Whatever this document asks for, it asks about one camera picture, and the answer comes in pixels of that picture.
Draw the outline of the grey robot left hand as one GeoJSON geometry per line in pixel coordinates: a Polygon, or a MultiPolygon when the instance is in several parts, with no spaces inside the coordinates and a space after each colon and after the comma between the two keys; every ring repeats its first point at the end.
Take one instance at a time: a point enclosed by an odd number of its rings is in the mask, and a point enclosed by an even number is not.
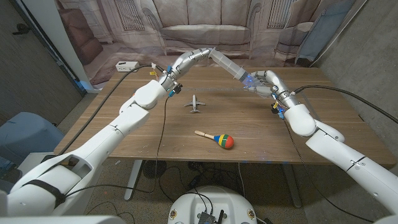
{"type": "Polygon", "coordinates": [[[197,64],[204,58],[208,58],[211,49],[202,48],[196,49],[191,52],[185,52],[174,62],[173,65],[168,66],[164,74],[160,77],[159,83],[162,87],[169,91],[175,86],[177,80],[183,77],[191,67],[197,64]]]}

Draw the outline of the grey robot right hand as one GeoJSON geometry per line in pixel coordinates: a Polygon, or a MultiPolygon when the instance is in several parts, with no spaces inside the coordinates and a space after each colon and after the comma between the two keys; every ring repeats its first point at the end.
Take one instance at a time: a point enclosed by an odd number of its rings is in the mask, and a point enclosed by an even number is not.
{"type": "Polygon", "coordinates": [[[255,92],[260,96],[273,96],[285,107],[291,108],[300,102],[291,94],[284,81],[273,71],[244,72],[239,81],[248,91],[255,92]]]}

